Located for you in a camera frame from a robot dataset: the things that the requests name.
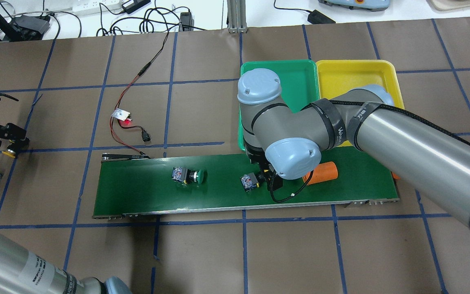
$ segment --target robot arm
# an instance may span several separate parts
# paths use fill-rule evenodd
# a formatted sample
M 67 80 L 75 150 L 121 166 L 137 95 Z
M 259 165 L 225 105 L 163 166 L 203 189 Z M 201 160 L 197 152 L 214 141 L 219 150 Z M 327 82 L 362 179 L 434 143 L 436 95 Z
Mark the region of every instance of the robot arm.
M 425 193 L 470 228 L 470 145 L 392 103 L 376 85 L 321 99 L 293 114 L 269 69 L 241 76 L 244 143 L 250 158 L 265 155 L 284 179 L 297 179 L 320 163 L 321 151 L 349 140 Z

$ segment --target orange cylinder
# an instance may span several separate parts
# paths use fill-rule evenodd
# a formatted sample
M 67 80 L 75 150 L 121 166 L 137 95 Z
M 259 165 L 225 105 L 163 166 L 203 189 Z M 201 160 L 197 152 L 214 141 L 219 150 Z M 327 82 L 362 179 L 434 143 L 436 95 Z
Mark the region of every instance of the orange cylinder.
M 308 180 L 310 173 L 311 172 L 302 177 L 304 183 Z M 336 178 L 338 178 L 338 170 L 335 163 L 332 161 L 324 162 L 317 165 L 317 167 L 313 170 L 313 176 L 311 177 L 308 186 Z

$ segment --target green conveyor belt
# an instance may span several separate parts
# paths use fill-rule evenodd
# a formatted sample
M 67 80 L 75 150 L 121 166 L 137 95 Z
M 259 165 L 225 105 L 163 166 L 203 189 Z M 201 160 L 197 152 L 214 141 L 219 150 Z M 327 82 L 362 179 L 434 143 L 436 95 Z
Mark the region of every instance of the green conveyor belt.
M 398 199 L 390 171 L 366 153 L 354 147 L 334 148 L 322 153 L 321 162 L 329 161 L 335 162 L 338 179 L 307 186 L 282 204 L 272 201 L 266 184 L 244 191 L 240 177 L 259 171 L 245 154 L 102 162 L 93 217 Z M 174 166 L 205 169 L 207 177 L 201 185 L 179 184 L 171 179 Z M 300 186 L 302 179 L 284 180 L 275 197 L 284 198 Z

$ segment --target cable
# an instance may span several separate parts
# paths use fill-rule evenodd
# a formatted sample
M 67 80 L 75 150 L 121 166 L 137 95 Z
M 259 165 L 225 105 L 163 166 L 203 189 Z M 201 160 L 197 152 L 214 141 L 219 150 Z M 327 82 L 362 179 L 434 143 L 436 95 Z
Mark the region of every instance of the cable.
M 10 15 L 10 13 L 8 13 L 8 11 L 6 10 L 5 6 L 3 6 L 3 4 L 1 3 L 1 0 L 0 0 L 0 5 L 1 5 L 1 7 L 3 8 L 3 10 L 7 13 L 7 15 L 8 15 L 10 18 L 12 18 L 12 15 Z
M 337 105 L 354 105 L 354 106 L 362 106 L 364 103 L 363 102 L 350 102 L 350 101 L 340 101 L 340 100 L 334 100 L 334 99 L 331 99 L 330 100 L 331 103 L 333 104 L 337 104 Z M 410 111 L 407 111 L 405 109 L 402 109 L 402 108 L 398 108 L 398 107 L 395 107 L 395 106 L 390 106 L 390 105 L 387 105 L 387 104 L 381 104 L 379 106 L 379 108 L 382 108 L 382 109 L 386 109 L 386 110 L 391 110 L 391 111 L 395 111 L 395 112 L 398 112 L 400 114 L 403 114 L 407 117 L 410 117 L 412 119 L 416 119 L 417 121 L 423 123 L 424 125 L 427 125 L 439 132 L 442 132 L 444 134 L 446 134 L 447 136 L 450 136 L 451 138 L 453 139 L 456 139 L 464 144 L 467 144 L 470 146 L 470 142 L 469 141 L 466 141 L 464 140 L 463 138 L 461 138 L 460 136 L 457 136 L 455 135 L 454 133 L 452 132 L 449 132 L 448 130 L 438 126 L 438 125 L 435 125 L 434 123 L 428 121 L 427 119 L 424 119 L 423 117 L 420 117 L 419 115 L 416 115 Z
M 283 8 L 283 7 L 277 7 L 277 0 L 273 1 L 273 7 L 279 10 L 284 10 L 284 11 L 305 11 L 307 13 L 312 13 L 312 11 L 309 11 L 307 9 L 302 9 L 302 8 Z
M 269 195 L 271 195 L 271 199 L 273 200 L 273 202 L 275 202 L 275 203 L 284 203 L 284 202 L 292 199 L 293 197 L 299 195 L 300 192 L 302 192 L 302 190 L 304 190 L 304 188 L 309 184 L 309 181 L 311 181 L 311 178 L 313 177 L 313 171 L 311 171 L 311 173 L 309 173 L 308 179 L 304 182 L 304 184 L 302 186 L 300 186 L 300 188 L 295 193 L 292 193 L 288 197 L 286 197 L 284 199 L 280 199 L 280 200 L 277 200 L 275 198 L 275 195 L 273 194 L 273 182 L 275 181 L 276 175 L 277 175 L 277 171 L 273 171 L 271 180 L 269 181 Z
M 77 15 L 75 15 L 75 14 L 73 14 L 73 13 L 71 13 L 71 12 L 67 12 L 67 11 L 58 11 L 58 12 L 56 12 L 56 13 L 66 13 L 66 14 L 69 14 L 69 15 L 73 15 L 73 16 L 75 16 L 75 18 L 77 18 L 77 21 L 79 22 L 79 35 L 77 36 L 77 38 L 80 38 L 80 37 L 81 37 L 81 34 L 82 34 L 82 23 L 81 23 L 81 19 L 80 19 Z
M 54 40 L 57 40 L 57 38 L 59 37 L 59 33 L 61 32 L 61 24 L 59 23 L 59 20 L 58 18 L 54 15 L 54 13 L 51 13 L 50 16 L 52 16 L 56 22 L 58 22 L 58 33 L 55 34 L 55 37 L 54 37 Z

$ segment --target yellow tray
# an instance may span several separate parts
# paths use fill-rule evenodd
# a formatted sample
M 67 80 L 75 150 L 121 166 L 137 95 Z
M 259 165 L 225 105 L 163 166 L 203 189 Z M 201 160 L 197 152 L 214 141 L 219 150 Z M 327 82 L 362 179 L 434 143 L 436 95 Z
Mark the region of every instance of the yellow tray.
M 369 84 L 377 84 L 393 97 L 398 108 L 403 108 L 395 67 L 386 60 L 321 60 L 317 62 L 320 98 L 332 99 L 347 91 Z M 346 141 L 341 146 L 350 146 Z

